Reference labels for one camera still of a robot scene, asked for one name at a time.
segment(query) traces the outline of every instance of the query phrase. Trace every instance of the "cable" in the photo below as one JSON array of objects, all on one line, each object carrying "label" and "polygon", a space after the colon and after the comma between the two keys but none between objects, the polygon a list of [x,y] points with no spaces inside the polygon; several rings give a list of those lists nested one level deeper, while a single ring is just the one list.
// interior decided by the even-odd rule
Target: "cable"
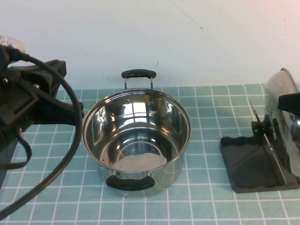
[{"label": "cable", "polygon": [[42,190],[44,190],[68,165],[68,163],[73,158],[74,154],[77,151],[77,148],[79,146],[80,140],[81,140],[81,134],[83,129],[83,121],[82,121],[82,114],[81,114],[81,108],[78,102],[78,99],[70,87],[70,85],[65,81],[65,79],[55,70],[53,70],[51,67],[46,65],[44,62],[33,58],[27,54],[24,53],[18,53],[20,56],[20,60],[31,62],[41,69],[47,71],[49,74],[51,74],[56,80],[59,81],[59,83],[63,86],[63,88],[66,90],[67,94],[69,95],[72,103],[73,103],[73,109],[75,112],[75,136],[73,139],[73,142],[71,144],[71,147],[69,151],[66,153],[62,161],[56,166],[56,168],[38,185],[36,185],[32,190],[27,192],[25,195],[23,195],[21,198],[19,198],[14,203],[10,204],[6,208],[0,211],[0,220],[3,220],[5,217],[10,215],[11,213],[15,212],[17,209],[22,207],[24,204],[29,202],[32,198],[34,198],[37,194],[39,194]]}]

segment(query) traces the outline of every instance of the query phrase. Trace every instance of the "pot handle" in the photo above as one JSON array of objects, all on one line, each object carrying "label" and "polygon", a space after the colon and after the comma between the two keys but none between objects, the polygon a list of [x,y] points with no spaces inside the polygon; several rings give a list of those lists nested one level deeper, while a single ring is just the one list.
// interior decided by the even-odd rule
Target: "pot handle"
[{"label": "pot handle", "polygon": [[106,179],[106,184],[111,188],[121,191],[141,191],[153,187],[155,181],[149,175],[140,180],[120,179],[116,175],[112,175]]},{"label": "pot handle", "polygon": [[125,79],[125,89],[127,89],[127,79],[133,77],[147,77],[151,79],[151,89],[153,89],[153,78],[156,77],[156,72],[147,69],[131,69],[124,71],[121,76]]}]

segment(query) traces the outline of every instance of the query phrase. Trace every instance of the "pot rim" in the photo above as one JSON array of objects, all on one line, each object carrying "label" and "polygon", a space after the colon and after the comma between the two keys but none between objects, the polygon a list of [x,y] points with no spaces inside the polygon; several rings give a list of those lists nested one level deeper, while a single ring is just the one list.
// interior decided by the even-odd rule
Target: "pot rim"
[{"label": "pot rim", "polygon": [[[94,154],[91,152],[90,148],[88,147],[87,143],[86,143],[86,127],[87,125],[89,124],[91,118],[94,116],[94,113],[97,112],[96,109],[100,106],[100,105],[105,105],[106,102],[109,102],[111,100],[114,100],[115,98],[118,98],[120,96],[123,96],[123,95],[129,95],[131,92],[149,92],[151,91],[152,95],[153,94],[156,94],[166,100],[170,100],[170,102],[179,110],[182,112],[182,115],[184,116],[185,118],[185,121],[186,121],[186,125],[187,125],[187,138],[186,138],[186,141],[183,145],[183,147],[180,149],[179,153],[176,155],[176,157],[174,157],[172,160],[170,160],[169,162],[167,162],[166,164],[163,164],[161,165],[160,167],[157,167],[157,168],[154,168],[154,169],[151,169],[151,170],[146,170],[146,171],[138,171],[138,172],[128,172],[128,171],[122,171],[122,170],[117,170],[117,169],[114,169],[114,168],[111,168],[107,165],[105,165],[104,163],[102,163],[100,160],[98,160]],[[96,104],[94,104],[94,106],[87,112],[86,116],[85,116],[85,119],[84,119],[84,122],[83,122],[83,129],[82,129],[82,142],[85,146],[85,149],[87,151],[87,153],[89,154],[90,157],[92,157],[94,159],[94,161],[97,163],[97,164],[100,164],[101,166],[104,166],[110,170],[113,170],[113,171],[116,171],[116,172],[120,172],[120,173],[147,173],[147,172],[151,172],[151,171],[155,171],[155,170],[158,170],[164,166],[167,166],[169,164],[171,164],[172,162],[174,162],[175,160],[177,160],[183,153],[184,151],[186,150],[188,144],[190,143],[190,140],[191,140],[191,137],[192,137],[192,122],[191,122],[191,118],[187,112],[187,110],[184,108],[184,106],[179,102],[177,101],[176,99],[174,99],[173,97],[171,97],[170,95],[167,95],[165,94],[164,92],[162,91],[158,91],[158,90],[154,90],[154,89],[147,89],[147,88],[132,88],[132,89],[125,89],[125,90],[121,90],[121,91],[117,91],[111,95],[108,95],[106,97],[104,97],[103,99],[99,100]]]}]

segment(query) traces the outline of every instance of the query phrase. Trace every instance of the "white wall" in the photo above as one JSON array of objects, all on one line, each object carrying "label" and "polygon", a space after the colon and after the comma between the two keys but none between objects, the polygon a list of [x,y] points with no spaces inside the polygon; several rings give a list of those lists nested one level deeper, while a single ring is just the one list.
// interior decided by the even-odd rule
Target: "white wall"
[{"label": "white wall", "polygon": [[299,82],[299,12],[298,0],[1,0],[0,34],[65,60],[74,89],[123,87],[133,68],[155,70],[155,86],[264,83],[282,67]]}]

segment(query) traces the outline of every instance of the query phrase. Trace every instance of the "black stand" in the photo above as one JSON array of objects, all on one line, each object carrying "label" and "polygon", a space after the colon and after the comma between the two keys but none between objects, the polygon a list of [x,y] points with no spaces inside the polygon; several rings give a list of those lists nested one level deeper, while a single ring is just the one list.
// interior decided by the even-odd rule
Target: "black stand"
[{"label": "black stand", "polygon": [[[300,189],[300,178],[289,171],[289,157],[278,126],[276,140],[268,115],[261,123],[252,122],[251,127],[252,137],[221,138],[220,149],[232,189],[237,193]],[[265,141],[264,133],[274,151]]]}]

